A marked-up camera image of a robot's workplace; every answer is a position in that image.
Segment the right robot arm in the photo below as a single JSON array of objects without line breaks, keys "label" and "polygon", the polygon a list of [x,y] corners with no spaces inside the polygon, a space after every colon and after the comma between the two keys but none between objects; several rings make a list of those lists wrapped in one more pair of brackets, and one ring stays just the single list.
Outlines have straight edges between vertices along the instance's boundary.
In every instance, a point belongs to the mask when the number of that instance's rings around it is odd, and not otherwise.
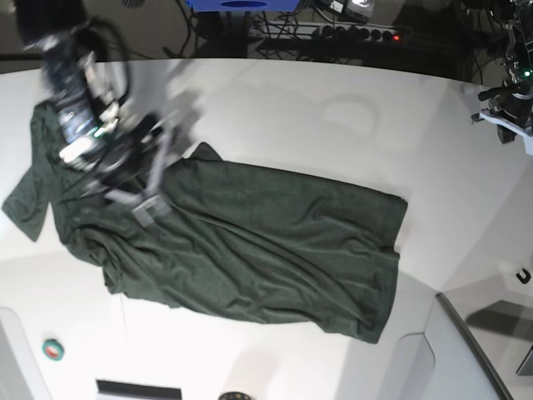
[{"label": "right robot arm", "polygon": [[148,113],[130,121],[123,111],[131,95],[128,47],[108,20],[89,18],[80,1],[16,1],[17,28],[26,48],[42,55],[48,98],[38,110],[51,115],[49,134],[36,131],[42,198],[71,203],[102,196],[133,213],[166,213],[164,173],[176,163],[177,134],[196,115],[193,92],[167,106],[167,116]]}]

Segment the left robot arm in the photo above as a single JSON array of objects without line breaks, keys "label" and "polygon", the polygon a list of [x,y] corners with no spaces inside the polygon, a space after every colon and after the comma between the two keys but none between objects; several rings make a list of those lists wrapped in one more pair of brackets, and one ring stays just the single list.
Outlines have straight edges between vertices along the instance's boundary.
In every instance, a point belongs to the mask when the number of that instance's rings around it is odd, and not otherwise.
[{"label": "left robot arm", "polygon": [[499,87],[478,94],[478,100],[486,103],[486,107],[472,114],[471,122],[496,126],[503,144],[520,137],[526,154],[531,155],[532,2],[489,1],[488,18],[500,28],[491,40],[506,75]]}]

